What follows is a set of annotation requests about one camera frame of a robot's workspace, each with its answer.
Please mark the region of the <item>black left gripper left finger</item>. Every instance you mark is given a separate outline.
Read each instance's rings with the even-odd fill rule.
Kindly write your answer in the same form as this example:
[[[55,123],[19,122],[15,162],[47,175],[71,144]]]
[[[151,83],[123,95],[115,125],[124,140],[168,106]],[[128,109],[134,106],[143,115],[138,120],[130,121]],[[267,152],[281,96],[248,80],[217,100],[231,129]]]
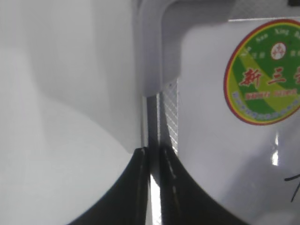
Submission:
[[[135,149],[114,185],[71,225],[144,225],[148,204],[149,150]]]

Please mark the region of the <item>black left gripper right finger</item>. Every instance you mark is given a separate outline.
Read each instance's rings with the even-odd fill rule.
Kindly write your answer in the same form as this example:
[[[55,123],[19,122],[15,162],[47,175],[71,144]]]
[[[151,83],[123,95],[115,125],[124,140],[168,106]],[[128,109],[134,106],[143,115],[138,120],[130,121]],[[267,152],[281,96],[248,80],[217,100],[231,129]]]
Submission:
[[[244,225],[189,175],[172,147],[160,146],[160,197],[164,225]]]

